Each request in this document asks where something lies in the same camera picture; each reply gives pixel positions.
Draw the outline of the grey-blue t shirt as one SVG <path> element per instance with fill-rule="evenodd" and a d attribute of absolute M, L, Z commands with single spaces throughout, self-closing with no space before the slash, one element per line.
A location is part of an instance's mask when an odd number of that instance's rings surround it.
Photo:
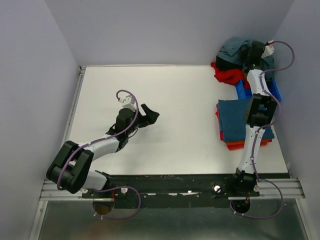
<path fill-rule="evenodd" d="M 246 39 L 237 36 L 231 37 L 224 42 L 216 57 L 218 56 L 228 62 L 243 66 L 253 41 L 254 40 L 252 39 Z M 262 58 L 260 65 L 262 71 L 273 69 L 275 67 L 274 57 L 271 55 Z M 274 78 L 275 74 L 273 72 L 265 73 L 266 82 L 269 82 Z"/>

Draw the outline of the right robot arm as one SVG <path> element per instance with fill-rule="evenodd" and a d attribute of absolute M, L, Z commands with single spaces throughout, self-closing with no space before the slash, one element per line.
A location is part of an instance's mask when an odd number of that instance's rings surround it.
<path fill-rule="evenodd" d="M 236 196 L 251 193 L 259 181 L 256 158 L 263 135 L 266 128 L 271 126 L 277 107 L 277 101 L 268 89 L 261 64 L 263 58 L 274 53 L 273 43 L 272 40 L 267 43 L 253 41 L 243 63 L 252 96 L 244 112 L 245 141 L 242 157 L 230 183 L 230 191 Z"/>

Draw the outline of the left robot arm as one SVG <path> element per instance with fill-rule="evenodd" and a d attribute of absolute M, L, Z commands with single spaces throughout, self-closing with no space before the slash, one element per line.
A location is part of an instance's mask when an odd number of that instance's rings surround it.
<path fill-rule="evenodd" d="M 140 107 L 144 115 L 136 109 L 120 109 L 115 124 L 101 138 L 82 144 L 66 141 L 49 166 L 46 178 L 57 184 L 58 190 L 75 194 L 86 189 L 93 190 L 101 198 L 107 197 L 111 191 L 110 176 L 103 171 L 90 171 L 91 164 L 107 154 L 122 150 L 134 131 L 157 121 L 158 112 L 146 104 Z"/>

